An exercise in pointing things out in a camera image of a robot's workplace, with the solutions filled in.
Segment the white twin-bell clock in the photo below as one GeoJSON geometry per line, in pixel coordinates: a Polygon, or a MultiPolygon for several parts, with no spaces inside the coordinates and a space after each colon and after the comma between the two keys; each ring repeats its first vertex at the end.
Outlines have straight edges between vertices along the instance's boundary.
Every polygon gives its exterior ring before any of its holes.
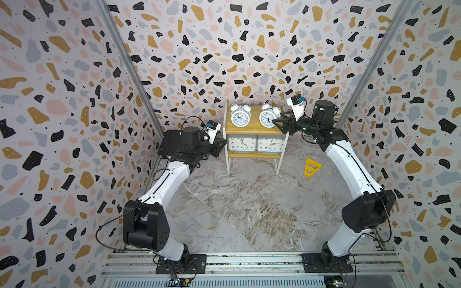
{"type": "Polygon", "coordinates": [[[269,103],[263,104],[261,107],[262,111],[259,114],[259,121],[265,128],[273,128],[275,124],[274,120],[277,120],[281,116],[281,110],[277,106],[271,106],[269,103]]]}
{"type": "Polygon", "coordinates": [[[230,107],[230,120],[235,127],[243,128],[249,125],[251,120],[251,106],[248,104],[233,104],[230,107]]]}

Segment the grey square alarm clock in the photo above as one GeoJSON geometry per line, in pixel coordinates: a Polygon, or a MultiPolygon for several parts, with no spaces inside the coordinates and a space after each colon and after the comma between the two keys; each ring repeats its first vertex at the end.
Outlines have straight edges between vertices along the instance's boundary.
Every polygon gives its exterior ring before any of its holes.
{"type": "Polygon", "coordinates": [[[258,135],[256,150],[266,154],[281,154],[284,145],[284,135],[258,135]]]}
{"type": "Polygon", "coordinates": [[[231,134],[228,136],[229,151],[238,153],[251,153],[256,151],[257,135],[231,134]]]}

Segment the wooden two-tier shelf white frame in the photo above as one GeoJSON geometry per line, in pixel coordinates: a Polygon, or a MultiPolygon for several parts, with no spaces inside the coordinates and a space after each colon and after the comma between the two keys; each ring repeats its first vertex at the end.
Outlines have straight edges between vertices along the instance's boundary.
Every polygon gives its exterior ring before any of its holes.
{"type": "Polygon", "coordinates": [[[285,155],[286,146],[288,144],[288,135],[282,134],[276,128],[265,128],[259,121],[259,114],[262,109],[261,106],[252,106],[251,110],[251,120],[248,126],[243,128],[235,127],[231,122],[231,104],[226,103],[223,117],[223,137],[228,141],[228,136],[231,134],[249,134],[249,135],[284,135],[285,136],[285,145],[284,150],[281,154],[266,154],[258,151],[251,153],[238,153],[229,151],[229,145],[227,143],[225,150],[226,157],[226,169],[227,173],[231,172],[231,159],[232,158],[251,158],[251,159],[273,159],[274,160],[274,169],[276,175],[280,172],[280,167],[282,165],[282,160],[285,155]]]}

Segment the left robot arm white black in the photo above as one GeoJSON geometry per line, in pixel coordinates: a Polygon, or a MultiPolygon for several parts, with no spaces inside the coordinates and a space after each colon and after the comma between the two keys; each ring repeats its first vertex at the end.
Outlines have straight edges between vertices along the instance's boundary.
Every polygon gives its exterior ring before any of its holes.
{"type": "Polygon", "coordinates": [[[205,130],[188,127],[168,130],[158,156],[168,161],[162,176],[138,200],[124,206],[123,240],[128,246],[150,250],[174,262],[188,261],[188,248],[170,235],[166,209],[180,185],[208,156],[218,157],[227,141],[217,138],[221,124],[210,121],[205,130]]]}

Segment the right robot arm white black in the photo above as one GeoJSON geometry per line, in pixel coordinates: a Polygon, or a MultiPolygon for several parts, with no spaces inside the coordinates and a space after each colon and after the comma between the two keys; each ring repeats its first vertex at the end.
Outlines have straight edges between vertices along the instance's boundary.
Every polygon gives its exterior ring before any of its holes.
{"type": "Polygon", "coordinates": [[[390,222],[396,195],[382,188],[356,156],[345,132],[334,126],[337,106],[328,100],[315,102],[313,113],[306,116],[307,102],[300,94],[287,99],[289,110],[274,125],[283,133],[312,136],[315,144],[333,161],[351,192],[352,202],[342,209],[339,230],[322,247],[324,265],[348,260],[350,249],[363,236],[383,223],[390,222]]]}

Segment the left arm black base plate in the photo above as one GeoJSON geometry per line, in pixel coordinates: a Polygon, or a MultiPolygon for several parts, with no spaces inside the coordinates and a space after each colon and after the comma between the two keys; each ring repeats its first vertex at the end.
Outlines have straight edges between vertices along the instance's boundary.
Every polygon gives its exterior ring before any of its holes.
{"type": "Polygon", "coordinates": [[[156,274],[204,274],[206,269],[206,254],[190,254],[183,256],[180,261],[159,258],[156,274]]]}

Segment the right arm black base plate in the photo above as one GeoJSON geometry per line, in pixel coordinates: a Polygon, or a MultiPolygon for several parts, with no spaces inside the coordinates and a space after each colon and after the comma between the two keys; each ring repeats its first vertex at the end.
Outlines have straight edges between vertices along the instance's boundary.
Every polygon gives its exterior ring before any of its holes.
{"type": "Polygon", "coordinates": [[[305,273],[347,273],[353,272],[353,267],[347,256],[334,257],[322,253],[304,253],[301,255],[305,273]]]}

